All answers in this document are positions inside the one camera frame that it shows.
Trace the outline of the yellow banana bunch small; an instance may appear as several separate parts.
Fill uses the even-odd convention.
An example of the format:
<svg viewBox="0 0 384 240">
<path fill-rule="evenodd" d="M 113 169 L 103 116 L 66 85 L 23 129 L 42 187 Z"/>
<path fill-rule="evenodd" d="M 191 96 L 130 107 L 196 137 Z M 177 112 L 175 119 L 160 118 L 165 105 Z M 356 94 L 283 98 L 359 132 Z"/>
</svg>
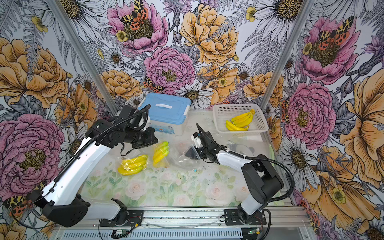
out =
<svg viewBox="0 0 384 240">
<path fill-rule="evenodd" d="M 169 155 L 169 151 L 169 142 L 162 142 L 159 146 L 156 146 L 153 156 L 154 167 L 162 167 L 164 165 L 163 160 Z"/>
</svg>

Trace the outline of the single yellow banana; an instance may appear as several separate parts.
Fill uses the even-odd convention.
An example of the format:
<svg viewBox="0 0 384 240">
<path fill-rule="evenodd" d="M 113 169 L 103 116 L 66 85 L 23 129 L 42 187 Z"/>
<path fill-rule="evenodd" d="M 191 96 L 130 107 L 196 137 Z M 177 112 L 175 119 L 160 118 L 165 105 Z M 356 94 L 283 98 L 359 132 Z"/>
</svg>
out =
<svg viewBox="0 0 384 240">
<path fill-rule="evenodd" d="M 236 125 L 234 125 L 232 122 L 230 121 L 226 121 L 226 128 L 230 131 L 230 132 L 244 132 L 244 131 L 248 131 L 249 129 L 249 126 L 247 126 L 246 128 L 241 128 L 241 127 L 238 127 Z"/>
</svg>

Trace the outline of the panda print zip-top bag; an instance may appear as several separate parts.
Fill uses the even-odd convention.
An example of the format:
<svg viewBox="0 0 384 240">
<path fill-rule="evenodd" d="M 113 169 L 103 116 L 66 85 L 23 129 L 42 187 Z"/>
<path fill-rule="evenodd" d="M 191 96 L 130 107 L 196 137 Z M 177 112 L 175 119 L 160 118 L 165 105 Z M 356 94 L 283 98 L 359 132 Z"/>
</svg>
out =
<svg viewBox="0 0 384 240">
<path fill-rule="evenodd" d="M 256 141 L 254 137 L 232 138 L 225 141 L 226 151 L 220 151 L 217 155 L 220 165 L 227 166 L 237 172 L 242 172 L 243 165 L 250 163 L 247 157 L 263 155 L 266 158 L 275 159 L 273 147 L 266 142 Z"/>
</svg>

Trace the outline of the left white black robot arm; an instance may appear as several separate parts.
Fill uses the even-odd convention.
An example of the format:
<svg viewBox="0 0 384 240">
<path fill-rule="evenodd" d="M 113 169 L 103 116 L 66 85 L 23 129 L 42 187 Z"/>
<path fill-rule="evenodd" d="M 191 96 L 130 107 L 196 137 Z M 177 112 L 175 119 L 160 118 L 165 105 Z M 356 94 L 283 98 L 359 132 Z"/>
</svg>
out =
<svg viewBox="0 0 384 240">
<path fill-rule="evenodd" d="M 27 203 L 39 207 L 47 219 L 63 227 L 94 219 L 124 225 L 129 212 L 121 201 L 87 200 L 78 191 L 99 161 L 117 145 L 130 144 L 135 150 L 158 143 L 154 128 L 148 126 L 150 108 L 146 105 L 136 110 L 125 106 L 118 116 L 93 123 L 81 146 L 58 176 L 43 190 L 29 193 Z"/>
</svg>

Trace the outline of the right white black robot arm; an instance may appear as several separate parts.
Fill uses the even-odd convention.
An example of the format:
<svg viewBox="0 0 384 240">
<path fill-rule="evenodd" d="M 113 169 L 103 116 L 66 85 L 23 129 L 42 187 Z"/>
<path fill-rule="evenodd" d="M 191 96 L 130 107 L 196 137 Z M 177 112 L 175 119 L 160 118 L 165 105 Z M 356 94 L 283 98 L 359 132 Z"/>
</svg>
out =
<svg viewBox="0 0 384 240">
<path fill-rule="evenodd" d="M 238 206 L 238 216 L 243 224 L 249 224 L 252 217 L 272 201 L 272 198 L 284 187 L 283 180 L 264 155 L 248 157 L 219 145 L 209 132 L 194 133 L 193 146 L 185 156 L 190 159 L 207 160 L 229 167 L 242 173 L 249 195 Z"/>
</svg>

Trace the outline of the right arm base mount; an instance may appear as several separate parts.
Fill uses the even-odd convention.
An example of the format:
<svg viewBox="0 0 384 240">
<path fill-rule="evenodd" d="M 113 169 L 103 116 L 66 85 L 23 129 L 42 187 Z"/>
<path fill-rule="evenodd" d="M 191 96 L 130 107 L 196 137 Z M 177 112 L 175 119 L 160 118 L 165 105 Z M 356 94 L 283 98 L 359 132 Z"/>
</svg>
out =
<svg viewBox="0 0 384 240">
<path fill-rule="evenodd" d="M 239 209 L 225 209 L 224 214 L 220 216 L 220 222 L 224 222 L 226 226 L 261 226 L 267 224 L 267 219 L 260 211 L 247 215 Z"/>
</svg>

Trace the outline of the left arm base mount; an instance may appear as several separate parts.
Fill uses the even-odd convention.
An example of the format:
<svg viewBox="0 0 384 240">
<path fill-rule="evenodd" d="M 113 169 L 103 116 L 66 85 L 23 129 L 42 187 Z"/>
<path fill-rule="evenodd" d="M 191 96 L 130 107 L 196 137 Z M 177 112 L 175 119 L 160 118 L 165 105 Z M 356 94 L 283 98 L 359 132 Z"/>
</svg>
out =
<svg viewBox="0 0 384 240">
<path fill-rule="evenodd" d="M 101 227 L 139 227 L 142 224 L 143 210 L 126 210 L 118 213 L 113 220 L 102 219 Z"/>
</svg>

